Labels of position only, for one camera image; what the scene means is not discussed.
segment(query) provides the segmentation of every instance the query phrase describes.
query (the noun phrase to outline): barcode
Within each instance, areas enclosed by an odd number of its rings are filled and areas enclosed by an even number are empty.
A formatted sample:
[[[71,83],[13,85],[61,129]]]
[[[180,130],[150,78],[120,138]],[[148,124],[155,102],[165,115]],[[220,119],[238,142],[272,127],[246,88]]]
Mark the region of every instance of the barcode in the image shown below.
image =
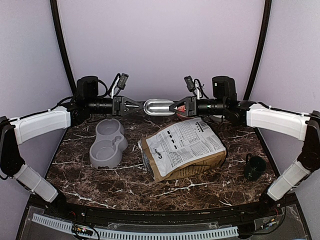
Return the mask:
[[[199,121],[199,124],[203,130],[206,130],[209,128],[208,124],[206,124],[204,121]]]

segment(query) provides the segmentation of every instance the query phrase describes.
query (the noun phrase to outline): marble tabletop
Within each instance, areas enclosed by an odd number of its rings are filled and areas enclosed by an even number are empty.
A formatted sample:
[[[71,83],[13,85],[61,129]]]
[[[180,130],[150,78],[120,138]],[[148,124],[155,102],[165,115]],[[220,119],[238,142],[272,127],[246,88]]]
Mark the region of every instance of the marble tabletop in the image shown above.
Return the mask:
[[[89,149],[99,122],[92,121],[103,117],[95,115],[91,122],[68,129],[49,168],[46,179],[66,195],[69,203],[139,211],[203,210],[256,202],[276,179],[252,128],[204,117],[228,150],[225,163],[192,177],[155,182],[143,165],[138,141],[180,119],[175,115],[149,116],[143,111],[114,117],[125,129],[128,147],[116,168],[95,169],[90,164]],[[267,162],[265,173],[254,182],[243,175],[248,153]]]

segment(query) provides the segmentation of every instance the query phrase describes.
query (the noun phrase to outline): mug handle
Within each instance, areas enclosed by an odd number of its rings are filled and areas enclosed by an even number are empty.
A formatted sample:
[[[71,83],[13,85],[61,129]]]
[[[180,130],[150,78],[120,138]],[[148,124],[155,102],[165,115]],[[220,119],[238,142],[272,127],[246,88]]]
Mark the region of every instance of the mug handle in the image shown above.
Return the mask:
[[[247,164],[248,161],[249,161],[249,157],[252,158],[252,154],[251,153],[248,153],[245,157],[245,163]]]

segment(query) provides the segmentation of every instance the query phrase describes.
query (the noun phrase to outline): black pole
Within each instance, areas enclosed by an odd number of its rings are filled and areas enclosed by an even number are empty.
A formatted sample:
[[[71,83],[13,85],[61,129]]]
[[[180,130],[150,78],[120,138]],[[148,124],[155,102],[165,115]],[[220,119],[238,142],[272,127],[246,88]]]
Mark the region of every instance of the black pole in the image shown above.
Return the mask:
[[[252,65],[252,70],[250,73],[249,81],[246,86],[246,90],[244,93],[243,100],[249,100],[252,89],[255,84],[255,80],[257,77],[257,72],[259,69],[259,64],[262,56],[262,52],[264,50],[265,40],[267,36],[267,29],[269,24],[269,18],[270,18],[270,12],[271,12],[271,3],[272,0],[265,0],[264,3],[264,10],[263,10],[263,17],[262,17],[262,24],[261,24],[261,30],[260,30],[260,36],[258,40],[258,45],[256,47],[256,52],[254,56],[254,61]]]
[[[57,0],[50,0],[50,4],[51,4],[51,12],[52,12],[53,24],[55,28],[56,39],[58,41],[66,77],[68,78],[72,93],[75,94],[77,87],[76,87],[74,76],[72,74],[72,70],[71,70],[71,66],[70,66],[70,62],[67,54],[64,35],[62,33]]]

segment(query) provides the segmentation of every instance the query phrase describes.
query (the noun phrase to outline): mug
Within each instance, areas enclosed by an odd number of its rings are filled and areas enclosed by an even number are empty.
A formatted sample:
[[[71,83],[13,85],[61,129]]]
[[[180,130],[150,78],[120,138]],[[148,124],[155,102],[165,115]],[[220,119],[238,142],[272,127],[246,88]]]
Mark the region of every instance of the mug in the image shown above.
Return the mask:
[[[244,177],[249,181],[258,180],[267,168],[267,163],[262,157],[252,156],[250,153],[246,155],[245,162]]]

